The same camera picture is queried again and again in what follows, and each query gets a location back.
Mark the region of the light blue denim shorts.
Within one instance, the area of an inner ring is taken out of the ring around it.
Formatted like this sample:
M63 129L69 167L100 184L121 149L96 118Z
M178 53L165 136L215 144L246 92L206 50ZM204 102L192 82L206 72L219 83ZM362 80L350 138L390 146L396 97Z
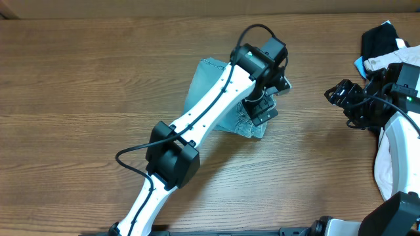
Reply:
M226 65L226 62L214 58L202 58L199 61L184 102L183 114L193 108L217 82ZM255 126L242 103L238 103L220 121L215 130L235 133L246 138L262 138L267 124L268 121Z

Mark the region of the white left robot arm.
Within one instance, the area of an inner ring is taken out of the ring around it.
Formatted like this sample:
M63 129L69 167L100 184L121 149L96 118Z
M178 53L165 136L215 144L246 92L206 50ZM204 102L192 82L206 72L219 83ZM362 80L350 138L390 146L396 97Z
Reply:
M271 37L262 48L240 45L230 63L209 91L170 125L160 121L146 149L148 162L142 189L126 217L108 235L149 235L152 224L169 196L184 187L200 167L199 149L214 127L236 105L256 127L278 115L273 94L287 92L284 76L288 51Z

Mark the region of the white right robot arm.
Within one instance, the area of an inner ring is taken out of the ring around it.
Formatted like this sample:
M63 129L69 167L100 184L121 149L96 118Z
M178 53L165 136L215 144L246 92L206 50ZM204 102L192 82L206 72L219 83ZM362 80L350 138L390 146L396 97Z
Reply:
M419 67L391 63L373 73L365 87L348 79L325 92L343 109L350 128L383 129L392 167L390 198L361 222L322 216L302 235L418 235Z

